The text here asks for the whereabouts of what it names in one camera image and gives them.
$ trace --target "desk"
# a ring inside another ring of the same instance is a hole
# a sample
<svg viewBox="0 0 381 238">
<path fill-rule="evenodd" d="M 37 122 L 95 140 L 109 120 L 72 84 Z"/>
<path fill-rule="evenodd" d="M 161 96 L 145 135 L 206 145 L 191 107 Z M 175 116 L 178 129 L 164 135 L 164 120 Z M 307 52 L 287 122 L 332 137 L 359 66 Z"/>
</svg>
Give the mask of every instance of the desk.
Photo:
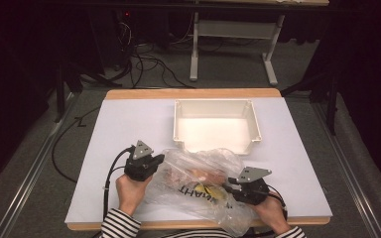
<svg viewBox="0 0 381 238">
<path fill-rule="evenodd" d="M 253 4 L 301 4 L 306 6 L 327 6 L 328 0 L 196 0 L 199 2 L 233 2 L 233 3 L 253 3 Z M 200 20 L 199 13 L 193 14 L 193 49 L 190 59 L 190 80 L 197 80 L 197 65 L 198 65 L 198 48 L 197 42 L 199 36 L 210 37 L 230 37 L 230 38 L 245 38 L 245 39 L 265 39 L 269 40 L 269 48 L 267 52 L 262 53 L 262 61 L 268 75 L 269 83 L 272 86 L 278 84 L 277 77 L 271 63 L 271 57 L 277 45 L 278 37 L 280 36 L 283 27 L 285 15 L 277 17 L 276 22 L 259 23 L 259 22 L 235 22 L 235 21 L 208 21 Z"/>
<path fill-rule="evenodd" d="M 124 148 L 145 141 L 154 154 L 176 148 L 173 141 L 176 98 L 249 98 L 254 103 L 263 141 L 245 166 L 269 169 L 265 178 L 286 199 L 293 225 L 327 224 L 332 213 L 293 122 L 286 101 L 276 89 L 157 89 L 112 90 L 103 100 L 81 173 L 66 216 L 72 230 L 99 229 L 103 210 L 103 185 L 114 158 Z M 125 164 L 120 158 L 118 166 Z M 112 175 L 112 180 L 123 172 Z M 117 205 L 114 182 L 109 207 Z M 142 229 L 216 228 L 202 220 L 163 205 L 142 204 L 134 215 Z M 253 226 L 262 225 L 255 219 Z"/>
</svg>

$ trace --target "white tray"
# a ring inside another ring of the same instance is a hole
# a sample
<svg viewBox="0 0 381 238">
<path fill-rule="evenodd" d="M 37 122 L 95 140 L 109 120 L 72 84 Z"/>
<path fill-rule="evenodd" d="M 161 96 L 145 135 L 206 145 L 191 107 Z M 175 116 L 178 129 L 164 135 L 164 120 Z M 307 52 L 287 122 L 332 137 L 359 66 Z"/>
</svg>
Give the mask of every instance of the white tray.
<svg viewBox="0 0 381 238">
<path fill-rule="evenodd" d="M 175 104 L 173 139 L 190 152 L 226 148 L 248 155 L 261 134 L 251 100 L 181 99 Z"/>
</svg>

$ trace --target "striped shirt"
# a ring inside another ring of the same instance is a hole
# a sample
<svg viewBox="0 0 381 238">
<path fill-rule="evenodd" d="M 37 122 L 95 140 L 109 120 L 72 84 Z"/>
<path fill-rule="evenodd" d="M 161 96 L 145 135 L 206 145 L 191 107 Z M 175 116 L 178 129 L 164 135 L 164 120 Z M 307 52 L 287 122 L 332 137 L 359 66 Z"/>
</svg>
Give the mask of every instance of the striped shirt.
<svg viewBox="0 0 381 238">
<path fill-rule="evenodd" d="M 140 228 L 141 222 L 135 220 L 121 210 L 110 209 L 101 224 L 101 238 L 134 238 Z M 163 236 L 162 238 L 202 237 L 233 238 L 233 236 L 229 235 L 226 231 L 216 229 L 183 231 L 177 234 Z M 300 227 L 296 226 L 292 230 L 277 236 L 277 238 L 306 238 L 306 235 Z"/>
</svg>

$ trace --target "plastic bag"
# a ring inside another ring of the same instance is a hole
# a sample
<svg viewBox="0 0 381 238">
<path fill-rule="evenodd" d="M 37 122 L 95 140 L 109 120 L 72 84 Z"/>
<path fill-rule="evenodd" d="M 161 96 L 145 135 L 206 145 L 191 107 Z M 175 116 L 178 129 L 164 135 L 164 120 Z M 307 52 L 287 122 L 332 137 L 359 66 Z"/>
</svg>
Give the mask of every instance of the plastic bag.
<svg viewBox="0 0 381 238">
<path fill-rule="evenodd" d="M 254 217 L 252 209 L 222 187 L 243 170 L 238 156 L 226 149 L 197 153 L 165 150 L 163 154 L 164 162 L 147 187 L 147 202 L 175 206 L 215 221 L 236 237 L 246 233 Z"/>
</svg>

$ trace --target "person's right hand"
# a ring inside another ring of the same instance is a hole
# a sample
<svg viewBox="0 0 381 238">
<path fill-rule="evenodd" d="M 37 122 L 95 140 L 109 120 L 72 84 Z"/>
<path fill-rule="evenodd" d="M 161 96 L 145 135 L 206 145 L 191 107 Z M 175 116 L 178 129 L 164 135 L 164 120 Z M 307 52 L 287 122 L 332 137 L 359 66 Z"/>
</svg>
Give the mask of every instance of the person's right hand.
<svg viewBox="0 0 381 238">
<path fill-rule="evenodd" d="M 119 210 L 132 216 L 145 195 L 145 188 L 153 177 L 145 181 L 135 181 L 127 175 L 116 180 L 117 194 L 119 197 Z"/>
<path fill-rule="evenodd" d="M 284 217 L 281 202 L 276 198 L 267 196 L 267 198 L 258 205 L 247 205 L 259 215 L 265 225 L 271 227 L 275 234 L 281 235 L 292 229 Z"/>
</svg>

